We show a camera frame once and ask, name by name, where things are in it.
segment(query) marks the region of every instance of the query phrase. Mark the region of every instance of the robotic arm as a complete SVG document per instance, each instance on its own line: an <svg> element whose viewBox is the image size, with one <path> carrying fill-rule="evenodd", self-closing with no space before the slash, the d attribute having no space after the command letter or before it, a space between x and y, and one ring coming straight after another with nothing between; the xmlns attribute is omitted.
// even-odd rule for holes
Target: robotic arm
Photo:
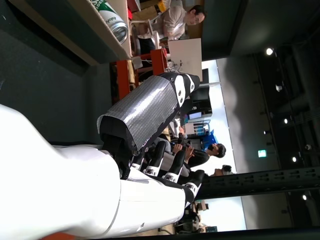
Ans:
<svg viewBox="0 0 320 240"><path fill-rule="evenodd" d="M177 184L181 151L164 178L157 177L162 142L145 172L139 169L146 148L199 83L187 74L150 77L99 117L102 149L53 148L21 113L0 105L0 239L34 240L56 232L113 238L178 221L204 172Z"/></svg>

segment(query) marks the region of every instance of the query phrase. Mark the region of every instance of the green label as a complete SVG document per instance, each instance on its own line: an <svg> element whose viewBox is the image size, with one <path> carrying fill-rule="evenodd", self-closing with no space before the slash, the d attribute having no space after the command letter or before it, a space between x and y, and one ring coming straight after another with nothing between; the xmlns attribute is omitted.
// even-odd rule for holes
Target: green label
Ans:
<svg viewBox="0 0 320 240"><path fill-rule="evenodd" d="M91 2L98 11L110 11L112 13L116 13L108 6L108 3L105 0L91 0Z"/></svg>

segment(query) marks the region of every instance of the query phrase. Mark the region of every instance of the floor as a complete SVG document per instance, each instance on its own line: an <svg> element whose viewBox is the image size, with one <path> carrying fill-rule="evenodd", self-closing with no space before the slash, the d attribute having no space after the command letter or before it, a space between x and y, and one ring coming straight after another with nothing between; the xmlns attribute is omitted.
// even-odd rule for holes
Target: floor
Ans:
<svg viewBox="0 0 320 240"><path fill-rule="evenodd" d="M0 104L23 113L48 141L100 141L96 120L111 107L108 63L89 67L7 0L0 0L0 57Z"/></svg>
<svg viewBox="0 0 320 240"><path fill-rule="evenodd" d="M167 230L171 234L175 234L175 228L174 228L173 224L170 224L170 225L167 225L167 226L163 226L161 229L162 230ZM128 235L126 237L130 238L130 237L146 237L146 236L157 236L157 235L169 235L169 233L167 233L166 231L158 231L158 229L154 229L154 230L150 230L150 231L145 231L145 232L141 232L141 233Z"/></svg>

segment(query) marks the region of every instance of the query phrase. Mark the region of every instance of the can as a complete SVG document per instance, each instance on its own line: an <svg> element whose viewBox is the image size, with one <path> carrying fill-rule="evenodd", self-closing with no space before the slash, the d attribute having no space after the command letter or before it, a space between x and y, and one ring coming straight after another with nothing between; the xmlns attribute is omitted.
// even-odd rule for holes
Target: can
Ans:
<svg viewBox="0 0 320 240"><path fill-rule="evenodd" d="M120 44L123 44L129 34L127 24L105 0L91 0L91 2L109 26L116 39Z"/></svg>

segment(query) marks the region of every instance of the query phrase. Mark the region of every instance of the black steel beam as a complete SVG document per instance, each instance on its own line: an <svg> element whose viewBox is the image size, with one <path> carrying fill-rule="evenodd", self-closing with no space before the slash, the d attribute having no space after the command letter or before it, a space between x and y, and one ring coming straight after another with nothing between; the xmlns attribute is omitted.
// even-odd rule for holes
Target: black steel beam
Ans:
<svg viewBox="0 0 320 240"><path fill-rule="evenodd" d="M207 177L197 200L320 189L320 166Z"/></svg>
<svg viewBox="0 0 320 240"><path fill-rule="evenodd" d="M244 18L244 15L245 15L245 12L246 12L246 9L247 9L248 2L249 2L249 0L241 0L241 2L240 2L237 14L236 14L235 19L234 19L232 30L231 30L231 33L230 33L229 41L228 41L228 44L227 44L228 55L231 54L232 49L234 47L234 44L235 44L239 29L240 29L240 26L241 26L242 19Z"/></svg>

